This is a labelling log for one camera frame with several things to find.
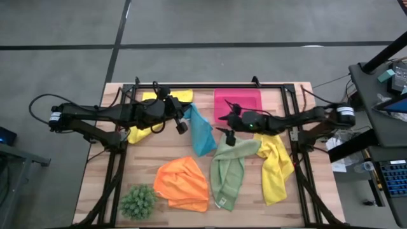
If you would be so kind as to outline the small teal box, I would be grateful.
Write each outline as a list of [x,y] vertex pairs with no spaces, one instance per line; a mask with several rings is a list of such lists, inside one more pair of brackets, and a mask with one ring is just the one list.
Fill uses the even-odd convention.
[[389,80],[391,77],[393,77],[396,73],[392,70],[392,69],[388,69],[386,71],[384,71],[381,75],[379,75],[379,77],[377,77],[377,80],[380,83],[383,83],[387,80]]

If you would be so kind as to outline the black metal rig frame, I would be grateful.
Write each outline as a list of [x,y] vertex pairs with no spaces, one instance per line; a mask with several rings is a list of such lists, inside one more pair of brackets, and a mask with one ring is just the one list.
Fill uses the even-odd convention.
[[[284,116],[285,110],[281,93],[286,93],[286,105],[289,113],[294,114],[294,96],[297,99],[298,110],[304,105],[303,94],[307,100],[306,110],[316,105],[314,96],[301,91],[301,86],[313,93],[310,82],[288,83],[175,83],[171,92],[179,90],[193,91],[193,102],[199,112],[205,116],[213,127],[223,127],[214,122],[214,89],[230,85],[232,88],[248,86],[261,92],[262,108],[272,115]],[[179,135],[175,121],[169,121],[161,134],[151,134],[137,144],[130,144],[124,162],[124,173],[119,199],[128,193],[133,185],[153,185],[159,167],[172,160],[192,156],[209,182],[209,169],[212,155],[197,157],[193,151],[190,132]],[[109,153],[103,153],[92,159],[85,167],[81,189],[72,225],[83,221],[96,205],[102,195]],[[83,228],[195,228],[195,229],[230,229],[230,228],[299,228],[305,225],[303,207],[295,173],[286,182],[287,198],[279,203],[266,206],[261,187],[261,166],[265,159],[257,155],[245,159],[245,176],[243,185],[233,211],[217,208],[209,188],[209,208],[206,212],[187,211],[171,208],[167,200],[159,198],[152,215],[141,221],[131,221],[124,218],[120,211],[113,207],[115,189],[107,200],[104,223],[98,224],[96,216],[93,223]],[[314,177],[315,189],[325,206],[333,215],[345,222],[343,207],[338,194],[335,177],[327,153],[315,150],[308,153],[308,159],[301,161],[301,169],[306,176],[307,169]]]

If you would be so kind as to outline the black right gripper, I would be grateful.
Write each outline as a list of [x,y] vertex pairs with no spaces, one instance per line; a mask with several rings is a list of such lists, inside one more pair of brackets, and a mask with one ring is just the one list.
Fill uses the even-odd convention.
[[[227,125],[236,132],[263,133],[268,130],[269,114],[260,114],[255,111],[246,111],[241,116],[229,113],[218,120],[227,121]],[[219,131],[228,134],[230,130],[216,127]]]

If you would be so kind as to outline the keyboard with blue keys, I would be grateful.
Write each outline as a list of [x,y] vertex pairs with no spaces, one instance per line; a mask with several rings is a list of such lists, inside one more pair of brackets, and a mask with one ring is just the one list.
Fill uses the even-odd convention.
[[407,160],[379,162],[379,169],[389,197],[407,197]]

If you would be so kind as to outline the yellow microfiber towel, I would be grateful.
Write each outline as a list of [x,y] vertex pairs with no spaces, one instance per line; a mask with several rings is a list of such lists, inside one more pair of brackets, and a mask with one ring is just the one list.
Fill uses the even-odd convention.
[[[193,101],[193,91],[191,89],[171,92],[170,95],[173,97],[177,97],[180,102],[192,102]],[[155,99],[155,98],[156,98],[156,94],[154,92],[144,92],[142,94],[143,100]],[[152,134],[152,131],[149,127],[145,128],[143,130],[138,129],[137,127],[131,127],[130,134],[128,135],[127,140],[130,144],[135,144],[150,134]]]
[[266,205],[273,205],[287,198],[286,181],[294,166],[279,135],[254,134],[253,139],[261,141],[256,154],[265,159],[261,169],[263,198]]

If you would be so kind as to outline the dark tablet screen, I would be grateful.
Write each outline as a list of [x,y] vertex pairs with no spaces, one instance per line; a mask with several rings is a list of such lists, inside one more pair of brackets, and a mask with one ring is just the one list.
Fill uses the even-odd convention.
[[393,98],[377,94],[378,103],[373,106],[375,110],[393,113],[407,113],[407,93]]

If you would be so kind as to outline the orange microfiber towel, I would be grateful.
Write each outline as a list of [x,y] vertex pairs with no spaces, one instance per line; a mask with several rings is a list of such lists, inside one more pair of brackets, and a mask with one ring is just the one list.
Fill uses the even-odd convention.
[[205,212],[209,207],[209,187],[205,176],[191,156],[162,165],[155,177],[153,189],[169,207]]

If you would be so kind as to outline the black low desk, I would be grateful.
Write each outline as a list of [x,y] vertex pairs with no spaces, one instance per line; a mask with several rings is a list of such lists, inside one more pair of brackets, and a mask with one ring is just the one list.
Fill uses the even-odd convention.
[[379,169],[379,162],[407,160],[407,147],[383,147],[379,145],[374,130],[370,129],[329,150],[329,157],[332,162],[335,162],[364,149],[368,150],[370,154],[370,160],[375,166],[379,181],[382,184],[382,190],[397,225],[401,228],[407,228],[407,197],[390,198],[385,189],[384,179]]

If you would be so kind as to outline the blue microfiber towel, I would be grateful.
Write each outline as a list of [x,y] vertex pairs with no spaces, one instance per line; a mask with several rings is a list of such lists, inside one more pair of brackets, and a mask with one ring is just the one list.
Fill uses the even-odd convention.
[[190,108],[184,114],[184,119],[189,121],[192,146],[197,156],[205,156],[217,148],[211,124],[200,114],[194,103],[190,104]]

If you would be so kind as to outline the black electronics box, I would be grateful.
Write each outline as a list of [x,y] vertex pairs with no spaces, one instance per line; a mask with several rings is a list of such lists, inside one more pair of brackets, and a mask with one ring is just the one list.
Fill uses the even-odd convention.
[[395,75],[391,77],[388,83],[388,91],[393,94],[401,94],[407,87],[407,63],[403,61],[394,62],[391,67]]

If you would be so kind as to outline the green microfiber towel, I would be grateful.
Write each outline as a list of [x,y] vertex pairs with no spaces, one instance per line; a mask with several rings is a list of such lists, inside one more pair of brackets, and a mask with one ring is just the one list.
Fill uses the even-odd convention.
[[[258,152],[261,141],[236,138],[235,145],[229,146],[225,140],[226,135],[223,134],[212,157],[210,187],[216,206],[232,211],[245,175],[245,158]],[[227,202],[220,207],[218,202],[222,197],[227,199]]]

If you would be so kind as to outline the green artificial plant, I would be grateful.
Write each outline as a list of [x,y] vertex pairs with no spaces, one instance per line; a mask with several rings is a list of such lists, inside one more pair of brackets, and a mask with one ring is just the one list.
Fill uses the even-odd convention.
[[120,200],[120,212],[132,221],[148,219],[155,208],[158,197],[154,189],[146,184],[132,186]]

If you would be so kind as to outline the clear plastic bottle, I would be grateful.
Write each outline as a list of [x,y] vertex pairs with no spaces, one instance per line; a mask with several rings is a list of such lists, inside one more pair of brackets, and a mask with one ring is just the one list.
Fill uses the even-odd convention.
[[359,163],[354,166],[354,171],[356,173],[364,173],[364,172],[371,172],[375,169],[374,164],[371,161],[366,161],[363,163]]

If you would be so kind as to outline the blue-lit black device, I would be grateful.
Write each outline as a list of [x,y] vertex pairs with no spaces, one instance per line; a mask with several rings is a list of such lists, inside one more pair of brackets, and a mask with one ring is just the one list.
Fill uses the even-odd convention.
[[0,127],[0,144],[6,144],[8,146],[13,146],[17,138],[17,134]]

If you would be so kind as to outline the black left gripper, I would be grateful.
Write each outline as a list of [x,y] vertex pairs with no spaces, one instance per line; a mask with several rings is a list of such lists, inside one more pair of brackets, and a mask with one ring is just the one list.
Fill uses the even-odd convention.
[[192,102],[180,103],[177,97],[168,95],[165,99],[165,117],[166,118],[182,118],[184,111],[187,111],[192,105]]

